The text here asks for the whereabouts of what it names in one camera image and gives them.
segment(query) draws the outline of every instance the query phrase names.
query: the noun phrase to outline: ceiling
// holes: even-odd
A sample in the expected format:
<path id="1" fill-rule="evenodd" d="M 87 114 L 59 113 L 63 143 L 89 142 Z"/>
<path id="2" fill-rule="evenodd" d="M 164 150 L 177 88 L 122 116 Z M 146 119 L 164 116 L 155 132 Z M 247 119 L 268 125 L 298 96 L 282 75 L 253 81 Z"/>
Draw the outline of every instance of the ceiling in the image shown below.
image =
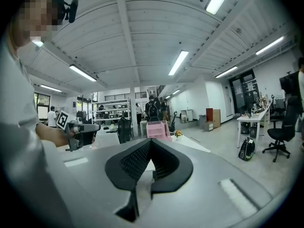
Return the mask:
<path id="1" fill-rule="evenodd" d="M 252 63 L 259 48 L 282 35 L 285 43 L 294 41 L 294 27 L 277 0 L 225 0 L 216 15 L 206 12 L 208 2 L 79 0 L 74 23 L 64 21 L 43 47 L 31 43 L 19 56 L 31 75 L 79 94 L 192 83 L 201 74 L 245 67 L 243 61 Z M 189 54 L 169 76 L 181 50 Z M 69 69 L 72 63 L 97 82 Z"/>

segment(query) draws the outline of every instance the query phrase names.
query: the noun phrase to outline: gray floor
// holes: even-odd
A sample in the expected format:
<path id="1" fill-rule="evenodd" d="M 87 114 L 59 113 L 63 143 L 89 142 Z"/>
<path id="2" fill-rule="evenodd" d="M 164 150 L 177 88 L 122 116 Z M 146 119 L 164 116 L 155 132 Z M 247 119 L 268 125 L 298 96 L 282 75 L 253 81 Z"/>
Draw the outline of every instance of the gray floor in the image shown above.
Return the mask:
<path id="1" fill-rule="evenodd" d="M 268 148 L 270 142 L 274 142 L 266 133 L 265 136 L 259 137 L 259 144 L 256 146 L 256 153 L 253 158 L 250 161 L 243 161 L 237 156 L 240 150 L 236 148 L 237 124 L 236 120 L 231 120 L 210 132 L 204 132 L 199 127 L 192 127 L 183 129 L 182 133 L 188 138 L 196 140 L 197 143 L 209 149 L 213 154 L 241 169 L 261 183 L 273 196 L 292 186 L 304 163 L 304 152 L 299 148 L 302 143 L 300 133 L 296 133 L 290 142 L 286 142 L 286 148 L 291 153 L 289 159 L 286 158 L 284 153 L 280 152 L 276 163 L 273 163 L 275 151 L 262 153 L 264 148 Z M 241 142 L 247 136 L 241 135 Z"/>

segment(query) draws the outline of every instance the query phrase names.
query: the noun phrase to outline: chair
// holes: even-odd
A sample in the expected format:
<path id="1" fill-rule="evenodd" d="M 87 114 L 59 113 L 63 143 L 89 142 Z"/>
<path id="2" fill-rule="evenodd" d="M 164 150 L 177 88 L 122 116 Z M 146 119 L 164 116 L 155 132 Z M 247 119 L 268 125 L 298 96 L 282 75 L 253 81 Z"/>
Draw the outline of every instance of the chair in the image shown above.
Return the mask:
<path id="1" fill-rule="evenodd" d="M 287 158 L 289 159 L 290 152 L 286 150 L 284 141 L 289 142 L 295 136 L 295 123 L 298 119 L 300 111 L 301 102 L 299 99 L 296 96 L 290 97 L 287 102 L 282 128 L 268 129 L 268 135 L 275 140 L 275 143 L 271 142 L 269 144 L 270 148 L 264 149 L 262 153 L 265 153 L 266 150 L 276 150 L 276 156 L 273 159 L 273 162 L 276 161 L 279 150 L 287 153 Z"/>

